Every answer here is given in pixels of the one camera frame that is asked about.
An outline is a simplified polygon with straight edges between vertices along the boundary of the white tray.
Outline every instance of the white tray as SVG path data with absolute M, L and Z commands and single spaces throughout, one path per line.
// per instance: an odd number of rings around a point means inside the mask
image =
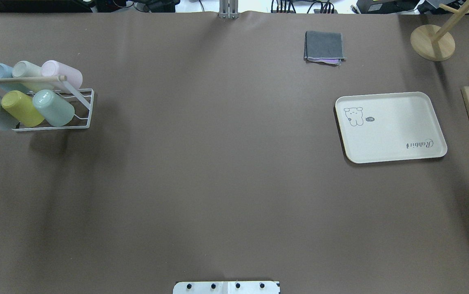
M 421 92 L 344 96 L 335 104 L 345 154 L 354 163 L 438 158 L 447 143 Z

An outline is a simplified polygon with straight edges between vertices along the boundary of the round wooden base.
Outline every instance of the round wooden base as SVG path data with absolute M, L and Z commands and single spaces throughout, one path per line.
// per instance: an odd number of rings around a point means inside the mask
M 437 42 L 431 42 L 431 38 L 436 35 L 436 32 L 439 29 L 440 27 L 435 26 L 434 24 L 425 24 L 412 31 L 412 48 L 421 57 L 432 61 L 444 61 L 453 55 L 456 45 L 451 34 L 446 33 Z

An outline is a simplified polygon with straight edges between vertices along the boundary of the folded cloth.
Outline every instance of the folded cloth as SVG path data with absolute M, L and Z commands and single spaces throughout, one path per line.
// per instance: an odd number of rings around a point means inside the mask
M 339 65 L 343 55 L 343 36 L 337 32 L 307 31 L 305 33 L 304 59 Z

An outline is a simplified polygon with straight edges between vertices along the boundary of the white metal rack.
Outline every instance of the white metal rack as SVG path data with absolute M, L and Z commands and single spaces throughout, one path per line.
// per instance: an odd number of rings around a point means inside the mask
M 36 77 L 36 78 L 0 78 L 0 84 L 10 84 L 15 82 L 61 82 L 62 85 L 71 91 L 63 93 L 56 90 L 67 102 L 75 108 L 75 117 L 78 119 L 76 123 L 68 123 L 62 127 L 53 127 L 46 121 L 33 128 L 20 128 L 20 123 L 13 129 L 15 132 L 40 131 L 40 130 L 67 130 L 67 129 L 87 129 L 91 124 L 91 116 L 93 115 L 93 106 L 95 101 L 95 91 L 93 89 L 75 89 L 68 81 L 65 75 L 52 77 Z M 27 95 L 33 97 L 34 92 L 29 91 Z

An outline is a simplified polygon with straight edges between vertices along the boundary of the pink object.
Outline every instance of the pink object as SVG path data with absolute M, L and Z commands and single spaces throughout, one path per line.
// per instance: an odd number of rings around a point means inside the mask
M 82 86 L 82 73 L 78 69 L 74 69 L 69 65 L 65 65 L 55 60 L 48 60 L 42 65 L 40 71 L 42 76 L 57 76 L 65 75 L 68 78 L 68 82 L 75 88 L 80 89 Z M 52 82 L 55 88 L 63 91 L 64 93 L 71 93 L 69 89 L 64 87 L 61 82 Z

